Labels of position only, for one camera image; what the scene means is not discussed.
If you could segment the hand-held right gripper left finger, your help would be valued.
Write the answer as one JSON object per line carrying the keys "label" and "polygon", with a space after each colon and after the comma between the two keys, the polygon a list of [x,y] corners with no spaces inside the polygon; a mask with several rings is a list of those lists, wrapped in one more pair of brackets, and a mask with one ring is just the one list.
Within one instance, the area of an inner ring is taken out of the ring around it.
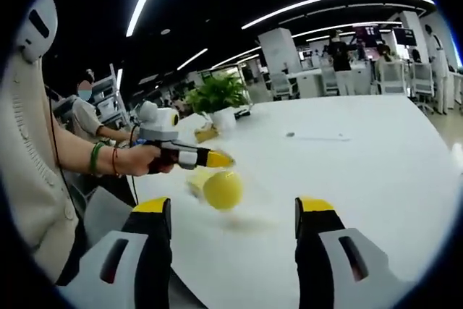
{"label": "hand-held right gripper left finger", "polygon": [[171,200],[141,203],[81,258],[77,307],[168,308],[171,262]]}

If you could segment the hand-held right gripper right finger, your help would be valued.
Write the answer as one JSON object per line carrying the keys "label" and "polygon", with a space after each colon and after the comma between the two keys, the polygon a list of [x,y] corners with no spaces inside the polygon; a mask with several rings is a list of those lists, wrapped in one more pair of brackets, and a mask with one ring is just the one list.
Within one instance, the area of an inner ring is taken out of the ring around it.
{"label": "hand-held right gripper right finger", "polygon": [[389,308],[384,252],[346,228],[325,200],[295,199],[295,262],[300,308]]}

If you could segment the person's left hand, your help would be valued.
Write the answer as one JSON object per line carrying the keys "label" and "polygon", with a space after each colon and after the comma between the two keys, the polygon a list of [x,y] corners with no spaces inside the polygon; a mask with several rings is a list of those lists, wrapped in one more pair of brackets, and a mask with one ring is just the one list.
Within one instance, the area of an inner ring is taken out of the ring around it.
{"label": "person's left hand", "polygon": [[169,173],[174,162],[161,157],[161,149],[153,145],[136,145],[115,150],[113,169],[117,174],[140,177],[149,173]]}

